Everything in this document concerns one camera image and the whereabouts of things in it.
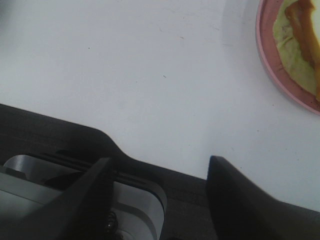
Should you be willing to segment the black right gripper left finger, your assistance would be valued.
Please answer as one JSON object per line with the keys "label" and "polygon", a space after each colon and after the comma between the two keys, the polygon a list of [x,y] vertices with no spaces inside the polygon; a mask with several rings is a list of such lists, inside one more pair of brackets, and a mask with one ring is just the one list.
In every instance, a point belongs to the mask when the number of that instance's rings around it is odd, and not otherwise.
{"label": "black right gripper left finger", "polygon": [[101,158],[60,196],[7,227],[7,239],[102,240],[113,187],[112,160]]}

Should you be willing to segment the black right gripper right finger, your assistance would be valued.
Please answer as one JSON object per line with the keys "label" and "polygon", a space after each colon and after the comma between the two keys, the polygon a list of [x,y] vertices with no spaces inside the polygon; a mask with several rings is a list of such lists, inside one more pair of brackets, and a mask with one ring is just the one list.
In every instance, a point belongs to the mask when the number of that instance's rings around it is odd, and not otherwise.
{"label": "black right gripper right finger", "polygon": [[318,240],[320,214],[279,201],[221,156],[209,160],[206,195],[220,240]]}

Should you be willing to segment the grey black robot base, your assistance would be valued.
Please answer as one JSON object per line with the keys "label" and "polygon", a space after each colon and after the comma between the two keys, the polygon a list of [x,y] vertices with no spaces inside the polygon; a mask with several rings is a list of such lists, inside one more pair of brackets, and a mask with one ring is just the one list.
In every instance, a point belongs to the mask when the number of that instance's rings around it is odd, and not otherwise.
{"label": "grey black robot base", "polygon": [[0,107],[1,239],[102,158],[113,170],[103,240],[217,239],[204,180],[132,159],[100,130],[7,105]]}

